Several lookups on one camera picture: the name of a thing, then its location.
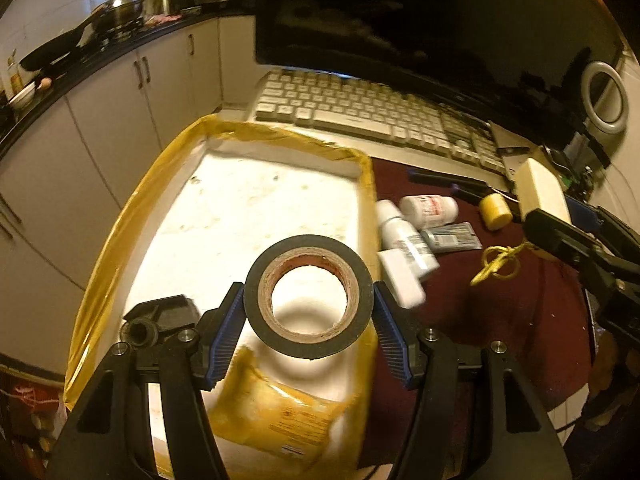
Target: black countertop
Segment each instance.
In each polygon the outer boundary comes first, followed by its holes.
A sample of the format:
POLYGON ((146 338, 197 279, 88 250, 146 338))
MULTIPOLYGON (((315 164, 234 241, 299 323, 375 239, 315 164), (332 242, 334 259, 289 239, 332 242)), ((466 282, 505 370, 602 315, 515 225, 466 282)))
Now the black countertop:
POLYGON ((165 34, 175 32, 183 27, 189 27, 195 23, 204 22, 211 18, 224 16, 251 16, 253 11, 244 9, 225 9, 217 12, 210 12, 185 18, 178 22, 171 22, 165 25, 141 31, 132 38, 107 46, 103 51, 97 52, 88 59, 78 62, 72 66, 65 75, 57 78, 51 88, 36 97, 38 102, 20 118, 20 120, 8 132, 0 133, 0 159, 2 159, 9 149, 16 143, 20 136, 39 118, 53 103, 69 92, 73 87, 87 79, 91 74, 97 72, 112 61, 124 56, 137 47, 156 40, 165 34))

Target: screw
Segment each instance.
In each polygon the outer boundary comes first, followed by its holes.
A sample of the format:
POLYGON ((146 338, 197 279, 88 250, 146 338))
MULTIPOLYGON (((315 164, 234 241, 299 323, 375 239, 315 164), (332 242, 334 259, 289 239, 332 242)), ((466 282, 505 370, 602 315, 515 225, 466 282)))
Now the screw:
POLYGON ((193 328, 185 328, 184 330, 180 330, 180 332, 178 332, 178 339, 183 343, 193 341, 195 337, 196 331, 193 328))
POLYGON ((128 348, 129 348, 128 344, 120 341, 119 343, 116 343, 111 347, 111 353, 113 355, 122 355, 127 351, 128 348))
POLYGON ((424 331, 424 338, 427 341, 437 341, 439 337, 438 331, 433 328, 427 328, 424 331))
POLYGON ((504 354, 507 351, 507 345, 502 341, 492 341, 489 346, 497 354, 504 354))

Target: computer monitor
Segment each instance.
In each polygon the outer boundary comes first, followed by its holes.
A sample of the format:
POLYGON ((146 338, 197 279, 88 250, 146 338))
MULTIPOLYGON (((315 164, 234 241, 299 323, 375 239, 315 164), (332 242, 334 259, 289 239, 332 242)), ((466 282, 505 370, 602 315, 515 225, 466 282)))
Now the computer monitor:
POLYGON ((560 149, 586 116, 582 70, 622 47, 598 0, 257 0, 258 62, 384 83, 560 149))

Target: keyboard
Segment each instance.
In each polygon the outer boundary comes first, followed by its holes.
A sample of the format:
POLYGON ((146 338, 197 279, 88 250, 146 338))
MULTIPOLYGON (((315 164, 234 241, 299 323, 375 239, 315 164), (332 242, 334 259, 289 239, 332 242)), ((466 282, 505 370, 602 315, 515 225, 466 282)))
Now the keyboard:
POLYGON ((505 172, 481 121, 471 125, 448 107, 361 79, 274 69, 258 94, 255 119, 365 137, 505 172))

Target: tape roll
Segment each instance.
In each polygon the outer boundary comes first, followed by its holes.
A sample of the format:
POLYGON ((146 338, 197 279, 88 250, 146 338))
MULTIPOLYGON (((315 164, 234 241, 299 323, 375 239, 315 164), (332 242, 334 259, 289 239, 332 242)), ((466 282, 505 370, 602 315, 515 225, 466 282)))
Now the tape roll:
POLYGON ((344 350, 367 327, 373 283, 364 262, 345 244, 326 236, 293 236, 273 244, 251 266, 244 284, 244 310, 256 335, 270 348, 292 357, 319 359, 344 350), (273 315, 271 295, 276 284, 303 266, 328 270, 347 296, 342 318, 321 333, 292 332, 273 315))
POLYGON ((492 193, 480 201, 480 214, 489 231, 502 229, 513 220, 511 209, 500 193, 492 193))

